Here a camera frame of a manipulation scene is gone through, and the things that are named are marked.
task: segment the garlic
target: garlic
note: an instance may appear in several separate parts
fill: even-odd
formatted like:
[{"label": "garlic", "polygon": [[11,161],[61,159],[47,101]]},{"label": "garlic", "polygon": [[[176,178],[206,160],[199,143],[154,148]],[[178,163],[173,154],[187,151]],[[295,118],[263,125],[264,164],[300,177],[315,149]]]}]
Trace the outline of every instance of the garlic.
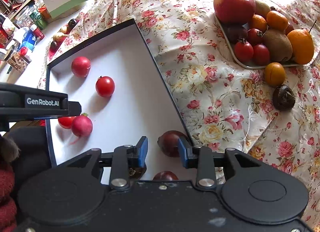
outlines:
[{"label": "garlic", "polygon": [[62,33],[62,32],[58,32],[56,33],[54,36],[53,36],[53,41],[56,41],[56,42],[60,42],[63,40],[64,37],[67,37],[68,35]]},{"label": "garlic", "polygon": [[63,26],[62,28],[60,28],[59,32],[62,32],[64,34],[66,34],[68,32],[68,27],[67,26]]}]

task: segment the apple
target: apple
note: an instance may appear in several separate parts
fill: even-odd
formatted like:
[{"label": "apple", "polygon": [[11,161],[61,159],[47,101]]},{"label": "apple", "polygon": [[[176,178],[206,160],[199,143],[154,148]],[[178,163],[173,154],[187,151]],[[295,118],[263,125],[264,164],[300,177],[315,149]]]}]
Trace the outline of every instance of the apple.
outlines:
[{"label": "apple", "polygon": [[254,0],[213,0],[217,18],[224,24],[244,25],[254,15]]}]

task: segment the fruit plate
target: fruit plate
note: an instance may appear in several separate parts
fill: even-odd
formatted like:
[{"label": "fruit plate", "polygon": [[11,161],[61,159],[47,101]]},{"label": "fruit plate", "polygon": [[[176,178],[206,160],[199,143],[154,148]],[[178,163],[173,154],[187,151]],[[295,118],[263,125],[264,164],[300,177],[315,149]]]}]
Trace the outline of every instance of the fruit plate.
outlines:
[{"label": "fruit plate", "polygon": [[[78,56],[91,59],[86,78],[71,72]],[[110,99],[100,97],[95,84],[100,76],[110,76],[116,89]],[[161,74],[134,19],[122,22],[87,39],[48,64],[46,89],[68,94],[89,115],[93,131],[88,138],[77,137],[63,129],[57,119],[46,120],[52,165],[63,163],[91,148],[113,152],[121,145],[136,145],[148,138],[147,171],[152,179],[161,171],[172,171],[179,179],[195,179],[195,169],[184,169],[179,158],[165,156],[157,145],[168,130],[188,134]],[[105,168],[101,182],[108,184],[110,169]]]},{"label": "fruit plate", "polygon": [[[219,21],[219,19],[217,18],[216,14],[214,14],[214,17],[215,17],[215,19],[216,19],[216,21],[217,21],[217,23],[218,23],[218,25],[219,25],[219,27],[220,27],[223,35],[224,35],[226,41],[227,41],[227,44],[228,44],[228,47],[229,47],[229,49],[230,49],[230,52],[231,52],[231,54],[232,54],[232,56],[233,56],[233,59],[237,62],[237,64],[241,65],[241,66],[244,67],[244,68],[250,69],[250,70],[264,69],[264,68],[266,68],[266,65],[259,66],[259,65],[254,64],[252,61],[250,61],[247,65],[246,65],[246,64],[243,64],[242,62],[240,62],[240,61],[237,59],[235,53],[233,52],[233,47],[234,47],[234,45],[229,42],[229,40],[228,40],[228,38],[227,38],[227,35],[226,35],[226,33],[224,32],[223,26],[222,26],[221,22]],[[244,25],[244,28],[247,29],[247,30],[249,30],[247,24]],[[297,63],[295,63],[295,62],[292,61],[292,60],[283,62],[282,65],[283,65],[283,67],[301,66],[300,64],[297,64]]]}]

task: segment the red knitted fabric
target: red knitted fabric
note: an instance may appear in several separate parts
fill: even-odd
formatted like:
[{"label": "red knitted fabric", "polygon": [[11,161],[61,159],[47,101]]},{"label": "red knitted fabric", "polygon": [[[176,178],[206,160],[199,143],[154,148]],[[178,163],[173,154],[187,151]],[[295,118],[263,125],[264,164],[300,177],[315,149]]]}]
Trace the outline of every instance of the red knitted fabric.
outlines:
[{"label": "red knitted fabric", "polygon": [[10,164],[0,162],[0,204],[5,200],[14,186],[14,172]]},{"label": "red knitted fabric", "polygon": [[14,221],[8,227],[5,227],[1,232],[12,232],[17,227],[17,223]]},{"label": "red knitted fabric", "polygon": [[9,197],[0,205],[0,229],[9,226],[15,219],[17,207],[14,200]]}]

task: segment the metal screw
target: metal screw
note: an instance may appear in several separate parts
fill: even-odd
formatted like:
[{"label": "metal screw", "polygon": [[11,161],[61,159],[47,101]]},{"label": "metal screw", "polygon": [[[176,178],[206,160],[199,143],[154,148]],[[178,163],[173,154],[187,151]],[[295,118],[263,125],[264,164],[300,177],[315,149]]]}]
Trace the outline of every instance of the metal screw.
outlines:
[{"label": "metal screw", "polygon": [[159,186],[159,189],[160,189],[160,190],[165,190],[165,189],[167,189],[167,186],[165,186],[165,185],[160,185],[160,186]]},{"label": "metal screw", "polygon": [[111,181],[111,184],[115,187],[123,187],[127,185],[127,181],[122,178],[116,178]]},{"label": "metal screw", "polygon": [[214,180],[204,178],[204,179],[201,179],[198,183],[203,187],[211,187],[214,185]]}]

